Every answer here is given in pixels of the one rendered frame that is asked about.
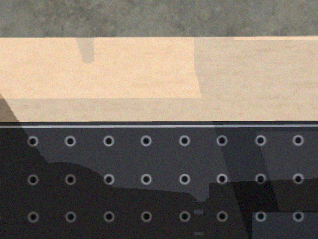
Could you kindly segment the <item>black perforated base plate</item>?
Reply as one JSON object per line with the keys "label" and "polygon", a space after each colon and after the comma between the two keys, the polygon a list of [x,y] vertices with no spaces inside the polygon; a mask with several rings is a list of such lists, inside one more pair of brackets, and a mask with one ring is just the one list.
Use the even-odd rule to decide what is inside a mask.
{"label": "black perforated base plate", "polygon": [[0,239],[318,239],[318,121],[0,122]]}

